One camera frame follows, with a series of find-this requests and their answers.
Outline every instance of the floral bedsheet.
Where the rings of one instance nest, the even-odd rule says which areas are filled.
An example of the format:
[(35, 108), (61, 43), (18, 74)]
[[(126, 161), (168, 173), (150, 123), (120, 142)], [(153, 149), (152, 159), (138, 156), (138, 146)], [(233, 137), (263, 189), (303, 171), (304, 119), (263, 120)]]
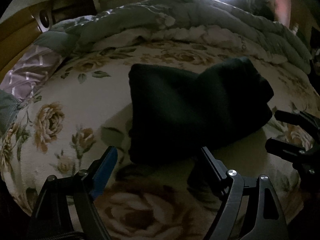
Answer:
[[(158, 168), (130, 162), (132, 105), (128, 73), (135, 63), (201, 73), (230, 57), (244, 55), (245, 51), (231, 48), (158, 41), (107, 48), (70, 60), (25, 102), (3, 137), (1, 175), (9, 192), (31, 214), (49, 175), (62, 178), (88, 168), (113, 145), (118, 149), (118, 162), (103, 195), (95, 201), (112, 239), (202, 239), (220, 202), (193, 160)], [(274, 90), (275, 96), (269, 102), (273, 111), (298, 109), (320, 117), (319, 96), (305, 73), (288, 62), (275, 64), (255, 56), (249, 58)], [(216, 150), (214, 155), (241, 175), (267, 174), (290, 222), (303, 207), (300, 179), (290, 163), (265, 151), (270, 137), (306, 149), (313, 143), (300, 127), (273, 117), (257, 132)], [(241, 211), (237, 225), (243, 218)]]

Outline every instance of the dark folded cloth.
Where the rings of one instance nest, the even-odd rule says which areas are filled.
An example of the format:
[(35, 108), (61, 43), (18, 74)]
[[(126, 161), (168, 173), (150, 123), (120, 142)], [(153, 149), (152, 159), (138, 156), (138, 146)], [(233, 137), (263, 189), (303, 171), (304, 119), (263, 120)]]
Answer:
[(246, 137), (272, 117), (268, 81), (246, 58), (201, 74), (135, 64), (129, 72), (133, 120), (130, 158), (161, 164), (217, 149)]

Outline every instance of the wooden headboard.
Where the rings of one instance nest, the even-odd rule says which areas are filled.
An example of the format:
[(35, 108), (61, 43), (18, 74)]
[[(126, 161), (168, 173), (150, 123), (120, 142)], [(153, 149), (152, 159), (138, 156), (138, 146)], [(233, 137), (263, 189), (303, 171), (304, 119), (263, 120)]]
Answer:
[(93, 0), (49, 0), (12, 15), (0, 24), (0, 82), (28, 46), (53, 24), (96, 14)]

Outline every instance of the bed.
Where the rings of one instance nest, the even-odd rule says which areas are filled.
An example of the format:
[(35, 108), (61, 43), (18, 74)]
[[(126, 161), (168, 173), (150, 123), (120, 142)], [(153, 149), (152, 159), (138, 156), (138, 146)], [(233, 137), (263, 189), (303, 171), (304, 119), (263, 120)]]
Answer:
[[(34, 36), (15, 49), (14, 57), (2, 59), (0, 72), (0, 89), (15, 98), (1, 121), (1, 176), (28, 215), (49, 175), (62, 178), (88, 168), (113, 145), (118, 163), (95, 202), (112, 238), (204, 237), (220, 202), (194, 161), (156, 167), (130, 161), (128, 73), (135, 63), (201, 73), (228, 58), (247, 56), (274, 90), (268, 103), (273, 112), (298, 109), (320, 117), (320, 98), (307, 77), (311, 55), (305, 45), (280, 23), (227, 3), (146, 0), (54, 25), (50, 18), (43, 20), (47, 25), (34, 19)], [(6, 47), (0, 43), (1, 51)], [(270, 137), (306, 149), (313, 144), (300, 127), (272, 117), (214, 155), (243, 176), (267, 174), (290, 223), (303, 209), (305, 193), (292, 165), (265, 151)], [(69, 204), (80, 230), (72, 199)], [(236, 227), (243, 218), (242, 210)]]

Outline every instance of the silver bolt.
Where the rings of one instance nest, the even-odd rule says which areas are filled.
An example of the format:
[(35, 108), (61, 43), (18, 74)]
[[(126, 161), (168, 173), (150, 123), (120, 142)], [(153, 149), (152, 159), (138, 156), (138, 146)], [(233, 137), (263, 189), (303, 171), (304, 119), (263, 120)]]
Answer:
[(54, 181), (56, 179), (56, 176), (50, 175), (47, 177), (47, 181)]
[(228, 170), (228, 174), (230, 176), (236, 176), (237, 175), (237, 172), (235, 170)]
[(260, 175), (260, 178), (261, 178), (262, 180), (267, 180), (267, 179), (269, 179), (268, 176), (267, 176), (267, 175), (264, 175), (264, 174)]
[(88, 173), (87, 170), (79, 170), (79, 171), (78, 171), (78, 174), (79, 174), (79, 176), (81, 176), (81, 177), (87, 175), (87, 173)]

